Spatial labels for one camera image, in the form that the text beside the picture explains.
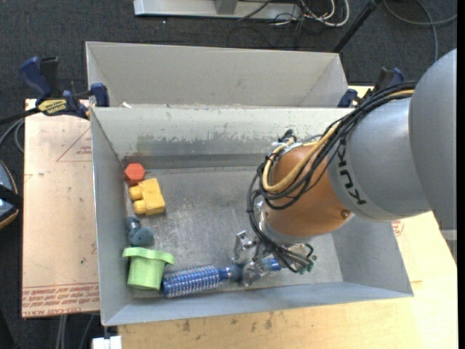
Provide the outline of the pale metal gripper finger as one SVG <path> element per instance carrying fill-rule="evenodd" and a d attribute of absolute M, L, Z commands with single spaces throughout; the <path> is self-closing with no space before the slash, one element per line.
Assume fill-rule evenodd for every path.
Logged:
<path fill-rule="evenodd" d="M 250 286 L 270 272 L 270 266 L 264 262 L 249 262 L 242 268 L 242 285 Z"/>
<path fill-rule="evenodd" d="M 236 234 L 235 246 L 233 247 L 233 263 L 247 263 L 251 261 L 255 252 L 255 242 L 251 240 L 246 231 Z"/>

